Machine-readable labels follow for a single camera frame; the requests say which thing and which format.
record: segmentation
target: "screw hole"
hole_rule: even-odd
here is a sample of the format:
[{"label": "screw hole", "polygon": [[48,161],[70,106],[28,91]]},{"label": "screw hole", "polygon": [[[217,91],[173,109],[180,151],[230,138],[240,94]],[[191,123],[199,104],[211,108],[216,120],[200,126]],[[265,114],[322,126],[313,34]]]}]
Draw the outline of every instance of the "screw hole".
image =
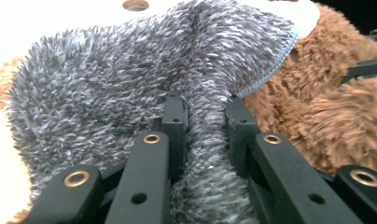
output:
[{"label": "screw hole", "polygon": [[359,178],[361,178],[362,180],[365,180],[365,181],[368,181],[368,182],[372,182],[373,181],[373,179],[369,175],[358,174],[357,176]]},{"label": "screw hole", "polygon": [[320,196],[319,194],[310,194],[310,195],[308,195],[308,197],[314,203],[317,203],[317,204],[324,204],[325,203],[325,199],[322,196]]},{"label": "screw hole", "polygon": [[145,0],[128,0],[122,4],[122,7],[128,11],[145,11],[149,4]]},{"label": "screw hole", "polygon": [[157,140],[157,137],[156,136],[149,136],[147,138],[147,141],[156,141]]},{"label": "screw hole", "polygon": [[69,180],[72,181],[72,182],[78,182],[78,181],[81,181],[83,179],[84,179],[83,174],[76,174],[76,175],[72,175]]},{"label": "screw hole", "polygon": [[134,204],[141,204],[147,200],[145,193],[137,193],[131,197],[131,202]]},{"label": "screw hole", "polygon": [[264,141],[271,144],[280,144],[282,142],[282,139],[276,135],[267,134],[264,136]]}]

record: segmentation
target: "shaggy texture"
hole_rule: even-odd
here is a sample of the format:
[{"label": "shaggy texture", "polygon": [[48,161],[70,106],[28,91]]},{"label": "shaggy texture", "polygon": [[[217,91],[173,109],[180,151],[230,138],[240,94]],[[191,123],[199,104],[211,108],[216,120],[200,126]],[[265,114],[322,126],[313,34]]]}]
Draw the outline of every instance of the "shaggy texture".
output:
[{"label": "shaggy texture", "polygon": [[377,171],[377,77],[341,86],[347,68],[377,59],[377,42],[342,14],[318,7],[315,29],[245,104],[263,132],[286,135],[317,169],[334,175],[358,164]]},{"label": "shaggy texture", "polygon": [[225,105],[264,84],[297,38],[290,21],[232,1],[193,1],[159,17],[42,38],[19,67],[7,108],[33,199],[62,169],[101,171],[181,91],[188,163],[173,186],[176,223],[253,223],[246,182],[229,165]]}]

